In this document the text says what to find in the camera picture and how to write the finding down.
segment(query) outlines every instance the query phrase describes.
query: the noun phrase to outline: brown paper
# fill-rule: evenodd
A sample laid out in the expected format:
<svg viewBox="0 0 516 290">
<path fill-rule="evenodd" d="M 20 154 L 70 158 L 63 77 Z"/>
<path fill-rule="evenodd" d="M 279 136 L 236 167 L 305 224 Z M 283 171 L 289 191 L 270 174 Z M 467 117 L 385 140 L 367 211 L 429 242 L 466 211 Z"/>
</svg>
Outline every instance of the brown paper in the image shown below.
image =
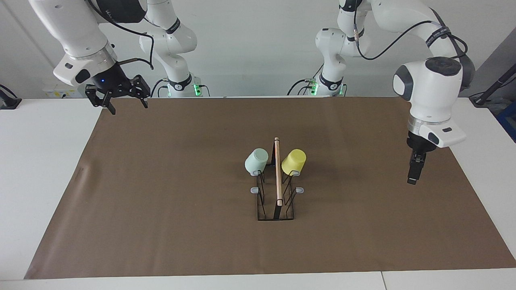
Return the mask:
<svg viewBox="0 0 516 290">
<path fill-rule="evenodd" d="M 25 278 L 516 267 L 449 149 L 407 184 L 399 98 L 113 103 Z M 244 161 L 275 136 L 306 152 L 305 193 L 259 222 Z"/>
</svg>

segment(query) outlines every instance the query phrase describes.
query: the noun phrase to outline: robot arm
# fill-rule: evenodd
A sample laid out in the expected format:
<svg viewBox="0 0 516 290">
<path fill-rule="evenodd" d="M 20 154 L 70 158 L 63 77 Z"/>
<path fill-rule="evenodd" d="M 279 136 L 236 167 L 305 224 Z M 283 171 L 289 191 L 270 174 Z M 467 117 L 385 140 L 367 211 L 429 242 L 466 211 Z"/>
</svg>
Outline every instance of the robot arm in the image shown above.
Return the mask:
<svg viewBox="0 0 516 290">
<path fill-rule="evenodd" d="M 154 27 L 148 32 L 154 37 L 154 58 L 167 72 L 168 88 L 171 96 L 199 96 L 200 79 L 188 70 L 186 60 L 179 56 L 197 47 L 195 33 L 182 24 L 176 16 L 170 0 L 148 0 L 147 20 Z M 151 49 L 151 41 L 140 37 L 144 52 Z"/>
<path fill-rule="evenodd" d="M 439 15 L 419 0 L 340 0 L 339 29 L 325 28 L 316 37 L 325 58 L 325 68 L 316 80 L 317 94 L 337 94 L 345 69 L 341 55 L 364 57 L 368 51 L 370 39 L 364 28 L 368 11 L 384 30 L 403 33 L 413 27 L 408 33 L 423 39 L 434 55 L 401 66 L 393 79 L 394 91 L 412 105 L 407 144 L 413 152 L 408 182 L 415 184 L 427 152 L 465 139 L 452 119 L 451 108 L 459 91 L 469 86 L 475 69 Z"/>
<path fill-rule="evenodd" d="M 145 15 L 142 1 L 92 0 L 95 9 L 103 11 L 115 22 L 140 21 Z M 133 79 L 125 76 L 117 56 L 106 36 L 99 29 L 98 15 L 85 1 L 29 0 L 33 10 L 48 31 L 62 45 L 66 53 L 54 69 L 58 79 L 71 86 L 92 80 L 86 95 L 94 106 L 115 108 L 111 98 L 132 96 L 147 107 L 149 86 L 140 75 Z M 96 92 L 104 94 L 100 99 Z"/>
</svg>

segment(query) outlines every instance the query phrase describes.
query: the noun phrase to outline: wooden stick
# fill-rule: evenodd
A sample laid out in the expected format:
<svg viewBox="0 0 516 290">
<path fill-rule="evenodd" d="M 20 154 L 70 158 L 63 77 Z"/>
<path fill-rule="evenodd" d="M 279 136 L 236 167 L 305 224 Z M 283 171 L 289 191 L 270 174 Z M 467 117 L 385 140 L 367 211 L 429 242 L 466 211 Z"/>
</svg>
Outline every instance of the wooden stick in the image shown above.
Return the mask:
<svg viewBox="0 0 516 290">
<path fill-rule="evenodd" d="M 280 139 L 278 137 L 274 138 L 274 151 L 276 154 L 276 200 L 278 206 L 283 206 L 283 191 L 281 190 Z"/>
</svg>

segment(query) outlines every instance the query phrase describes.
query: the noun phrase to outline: cup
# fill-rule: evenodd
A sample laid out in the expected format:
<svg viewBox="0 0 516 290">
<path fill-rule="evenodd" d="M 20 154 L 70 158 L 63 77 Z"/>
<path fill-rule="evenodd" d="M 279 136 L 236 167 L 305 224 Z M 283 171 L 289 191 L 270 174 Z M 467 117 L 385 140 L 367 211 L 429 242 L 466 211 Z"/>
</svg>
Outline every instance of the cup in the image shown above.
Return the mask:
<svg viewBox="0 0 516 290">
<path fill-rule="evenodd" d="M 281 169 L 285 174 L 294 176 L 295 171 L 301 173 L 304 163 L 307 161 L 307 155 L 300 149 L 292 150 L 281 163 Z"/>
<path fill-rule="evenodd" d="M 262 148 L 256 148 L 246 159 L 246 170 L 252 176 L 260 175 L 265 169 L 267 161 L 269 160 L 269 153 Z"/>
</svg>

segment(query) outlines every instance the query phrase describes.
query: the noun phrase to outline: white table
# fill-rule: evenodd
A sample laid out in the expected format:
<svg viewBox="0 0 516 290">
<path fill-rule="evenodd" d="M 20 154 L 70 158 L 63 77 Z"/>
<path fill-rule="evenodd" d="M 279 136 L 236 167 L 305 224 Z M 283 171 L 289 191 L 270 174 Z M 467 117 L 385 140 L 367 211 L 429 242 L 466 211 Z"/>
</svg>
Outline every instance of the white table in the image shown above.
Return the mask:
<svg viewBox="0 0 516 290">
<path fill-rule="evenodd" d="M 23 281 L 99 114 L 84 99 L 0 111 L 0 289 L 516 289 L 516 269 Z M 515 255 L 516 144 L 467 99 L 454 117 L 468 138 L 452 151 Z"/>
</svg>

